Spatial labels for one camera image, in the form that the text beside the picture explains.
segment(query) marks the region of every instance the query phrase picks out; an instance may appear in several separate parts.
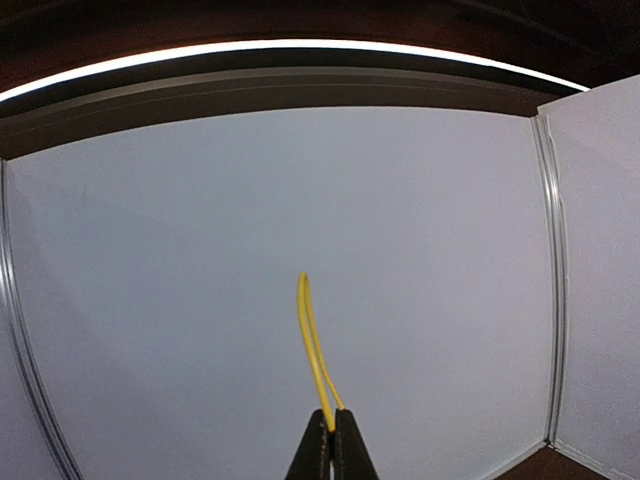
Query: yellow cable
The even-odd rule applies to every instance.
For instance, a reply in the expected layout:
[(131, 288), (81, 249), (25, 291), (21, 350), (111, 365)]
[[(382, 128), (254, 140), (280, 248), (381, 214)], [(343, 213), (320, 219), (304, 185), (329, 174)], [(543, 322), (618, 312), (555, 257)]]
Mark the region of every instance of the yellow cable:
[(311, 304), (311, 283), (306, 273), (302, 272), (298, 277), (298, 323), (300, 324), (300, 331), (302, 332), (302, 340), (304, 341), (304, 348), (307, 351), (307, 357), (309, 358), (309, 365), (311, 366), (311, 372), (313, 373), (313, 380), (318, 390), (318, 397), (320, 398), (320, 404), (322, 405), (322, 411), (327, 419), (327, 428), (330, 432), (335, 431), (336, 421), (333, 415), (333, 409), (329, 403), (329, 396), (324, 386), (324, 382), (329, 385), (331, 393), (336, 400), (336, 404), (340, 410), (344, 410), (344, 403), (338, 394), (331, 375), (329, 375), (329, 369), (324, 361), (324, 355), (322, 354), (322, 345), (320, 344), (320, 337), (318, 337), (318, 330), (316, 328), (316, 322), (313, 315), (313, 306)]

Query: linear ceiling light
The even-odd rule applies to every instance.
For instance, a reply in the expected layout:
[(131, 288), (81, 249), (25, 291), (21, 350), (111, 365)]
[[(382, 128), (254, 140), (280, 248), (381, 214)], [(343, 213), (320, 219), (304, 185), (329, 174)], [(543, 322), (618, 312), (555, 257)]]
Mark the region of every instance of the linear ceiling light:
[(488, 58), (476, 57), (475, 55), (467, 55), (464, 53), (448, 52), (446, 50), (438, 50), (437, 48), (416, 47), (412, 45), (402, 45), (397, 43), (382, 42), (366, 42), (360, 40), (324, 40), (324, 39), (280, 39), (280, 40), (247, 40), (240, 42), (221, 42), (207, 43), (204, 45), (193, 45), (189, 47), (169, 48), (166, 50), (157, 50), (155, 52), (140, 53), (130, 55), (128, 57), (116, 58), (105, 62), (94, 63), (84, 67), (74, 68), (66, 72), (57, 73), (49, 77), (41, 78), (33, 82), (25, 83), (19, 87), (12, 88), (0, 93), (0, 102), (10, 98), (24, 95), (41, 88), (56, 85), (62, 82), (68, 82), (89, 75), (111, 72), (136, 65), (144, 65), (147, 63), (161, 62), (164, 60), (172, 60), (176, 58), (193, 57), (196, 55), (205, 55), (208, 53), (227, 53), (240, 52), (246, 50), (266, 50), (266, 49), (284, 49), (284, 48), (322, 48), (322, 49), (338, 49), (338, 50), (364, 50), (369, 52), (385, 52), (399, 53), (403, 55), (416, 55), (420, 57), (441, 58), (444, 60), (452, 60), (455, 62), (470, 63), (473, 65), (481, 65), (484, 67), (492, 67), (508, 72), (519, 73), (528, 77), (538, 78), (547, 82), (556, 83), (565, 87), (585, 92), (589, 90), (587, 87), (569, 82), (553, 75), (536, 72), (528, 68), (517, 67), (508, 63), (489, 60)]

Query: panel seam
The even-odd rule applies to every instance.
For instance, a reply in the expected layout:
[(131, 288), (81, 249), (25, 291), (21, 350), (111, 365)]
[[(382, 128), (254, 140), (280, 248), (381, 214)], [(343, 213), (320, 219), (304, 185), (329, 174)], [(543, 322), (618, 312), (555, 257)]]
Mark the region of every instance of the panel seam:
[(545, 212), (551, 254), (552, 286), (552, 360), (549, 407), (545, 442), (555, 448), (564, 386), (567, 352), (567, 242), (564, 208), (559, 192), (558, 167), (549, 120), (543, 115), (532, 118), (533, 136), (540, 162)]
[(15, 281), (9, 235), (7, 162), (0, 159), (0, 314), (29, 404), (54, 463), (64, 480), (83, 480), (47, 397), (27, 333)]

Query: white led light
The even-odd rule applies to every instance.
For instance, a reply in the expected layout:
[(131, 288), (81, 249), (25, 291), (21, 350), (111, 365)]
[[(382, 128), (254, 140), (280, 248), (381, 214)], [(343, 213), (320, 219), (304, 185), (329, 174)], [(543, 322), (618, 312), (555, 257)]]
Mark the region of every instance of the white led light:
[(94, 63), (84, 67), (74, 68), (66, 72), (57, 73), (49, 77), (41, 78), (33, 82), (25, 83), (19, 87), (12, 88), (0, 93), (0, 102), (10, 98), (24, 95), (41, 88), (56, 85), (58, 83), (75, 80), (77, 78), (88, 77), (99, 73), (111, 72), (122, 68), (133, 67), (136, 65), (144, 65), (147, 63), (161, 62), (164, 60), (172, 60), (175, 58), (193, 57), (196, 55), (204, 55), (208, 53), (227, 53), (239, 52), (245, 50), (266, 50), (266, 49), (285, 49), (285, 48), (322, 48), (322, 49), (338, 49), (338, 50), (364, 50), (369, 52), (385, 52), (399, 53), (404, 55), (417, 55), (420, 57), (442, 58), (444, 60), (453, 60), (455, 62), (470, 63), (473, 65), (482, 65), (485, 67), (498, 68), (508, 72), (519, 73), (529, 77), (538, 78), (547, 82), (556, 83), (565, 87), (573, 88), (581, 92), (589, 90), (587, 87), (569, 82), (553, 75), (536, 72), (528, 68), (517, 67), (508, 63), (489, 60), (488, 58), (476, 57), (475, 55), (467, 55), (464, 53), (448, 52), (446, 50), (438, 50), (437, 48), (416, 47), (412, 45), (401, 45), (397, 43), (367, 42), (360, 40), (324, 40), (324, 39), (280, 39), (280, 40), (247, 40), (241, 42), (222, 42), (207, 43), (204, 45), (193, 45), (189, 47), (169, 48), (166, 50), (157, 50), (155, 52), (140, 53), (130, 55), (128, 57), (116, 58), (105, 62)]

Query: dark ceiling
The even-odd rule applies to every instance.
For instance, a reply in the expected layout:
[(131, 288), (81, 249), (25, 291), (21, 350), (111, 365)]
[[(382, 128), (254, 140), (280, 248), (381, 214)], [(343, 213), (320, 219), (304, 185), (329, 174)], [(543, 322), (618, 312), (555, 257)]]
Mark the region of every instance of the dark ceiling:
[(332, 37), (471, 53), (597, 86), (640, 73), (640, 0), (5, 0), (0, 90), (203, 41)]

